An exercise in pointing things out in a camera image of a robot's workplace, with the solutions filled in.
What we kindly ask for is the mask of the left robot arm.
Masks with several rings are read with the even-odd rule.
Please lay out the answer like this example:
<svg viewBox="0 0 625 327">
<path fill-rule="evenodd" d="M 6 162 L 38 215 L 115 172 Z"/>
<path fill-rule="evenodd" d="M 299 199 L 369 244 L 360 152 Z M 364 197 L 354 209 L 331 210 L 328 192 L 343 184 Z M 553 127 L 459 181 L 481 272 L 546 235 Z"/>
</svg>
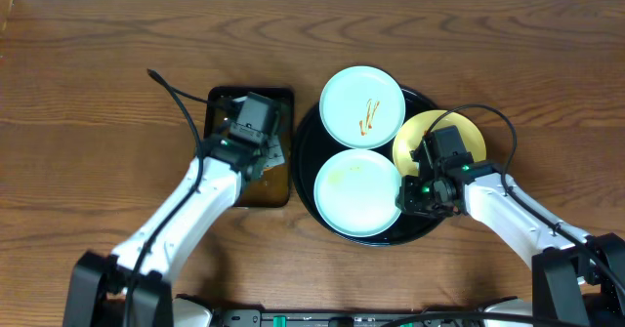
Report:
<svg viewBox="0 0 625 327">
<path fill-rule="evenodd" d="M 279 127 L 233 122 L 196 141 L 173 193 L 108 256 L 86 252 L 73 268 L 65 326 L 208 326 L 211 309 L 172 286 L 210 226 L 265 170 L 284 163 Z"/>
</svg>

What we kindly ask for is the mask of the light blue plate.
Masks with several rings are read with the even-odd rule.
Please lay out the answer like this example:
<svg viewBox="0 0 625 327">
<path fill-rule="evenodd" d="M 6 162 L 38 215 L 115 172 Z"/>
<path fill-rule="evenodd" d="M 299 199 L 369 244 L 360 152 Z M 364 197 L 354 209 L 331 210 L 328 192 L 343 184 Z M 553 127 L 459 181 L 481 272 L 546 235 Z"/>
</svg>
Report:
<svg viewBox="0 0 625 327">
<path fill-rule="evenodd" d="M 373 149 L 391 141 L 403 124 L 406 102 L 394 78 L 372 66 L 345 68 L 324 86 L 321 122 L 338 143 Z"/>
<path fill-rule="evenodd" d="M 400 216 L 396 205 L 401 177 L 388 158 L 366 149 L 349 149 L 320 168 L 313 200 L 323 220 L 341 234 L 370 237 Z"/>
</svg>

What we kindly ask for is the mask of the yellow plate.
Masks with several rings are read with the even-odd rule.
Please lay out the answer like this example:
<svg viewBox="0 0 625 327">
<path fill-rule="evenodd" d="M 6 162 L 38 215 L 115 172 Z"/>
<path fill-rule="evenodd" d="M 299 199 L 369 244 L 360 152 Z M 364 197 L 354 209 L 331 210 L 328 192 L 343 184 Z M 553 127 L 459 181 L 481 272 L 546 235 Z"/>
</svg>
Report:
<svg viewBox="0 0 625 327">
<path fill-rule="evenodd" d="M 410 117 L 399 129 L 393 143 L 393 161 L 399 172 L 404 176 L 418 176 L 419 163 L 412 160 L 410 154 L 421 143 L 423 136 L 432 123 L 444 110 L 428 110 Z M 486 145 L 479 128 L 467 117 L 459 113 L 451 113 L 441 119 L 434 130 L 456 126 L 460 132 L 465 148 L 472 153 L 474 161 L 486 159 Z"/>
</svg>

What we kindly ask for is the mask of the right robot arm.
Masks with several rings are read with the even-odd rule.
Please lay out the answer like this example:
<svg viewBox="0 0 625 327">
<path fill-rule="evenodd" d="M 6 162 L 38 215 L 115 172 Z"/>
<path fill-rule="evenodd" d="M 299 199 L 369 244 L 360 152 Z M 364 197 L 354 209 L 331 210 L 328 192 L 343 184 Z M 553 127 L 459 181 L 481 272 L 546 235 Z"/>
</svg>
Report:
<svg viewBox="0 0 625 327">
<path fill-rule="evenodd" d="M 532 299 L 483 309 L 483 326 L 621 326 L 624 241 L 593 236 L 551 213 L 502 167 L 469 156 L 421 161 L 401 172 L 397 198 L 407 215 L 443 219 L 463 214 L 496 233 L 530 268 Z"/>
</svg>

